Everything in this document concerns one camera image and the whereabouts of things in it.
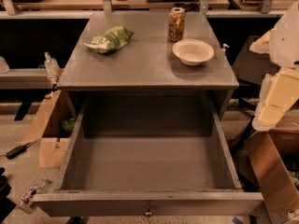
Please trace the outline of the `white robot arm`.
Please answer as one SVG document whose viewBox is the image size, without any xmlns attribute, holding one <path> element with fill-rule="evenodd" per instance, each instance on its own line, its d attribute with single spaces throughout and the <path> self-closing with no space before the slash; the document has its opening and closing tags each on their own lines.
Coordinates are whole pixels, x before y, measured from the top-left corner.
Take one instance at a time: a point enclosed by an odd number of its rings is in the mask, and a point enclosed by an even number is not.
<svg viewBox="0 0 299 224">
<path fill-rule="evenodd" d="M 269 131 L 299 100 L 299 2 L 249 49 L 268 53 L 270 61 L 280 67 L 273 76 L 265 75 L 252 122 L 256 131 Z"/>
</svg>

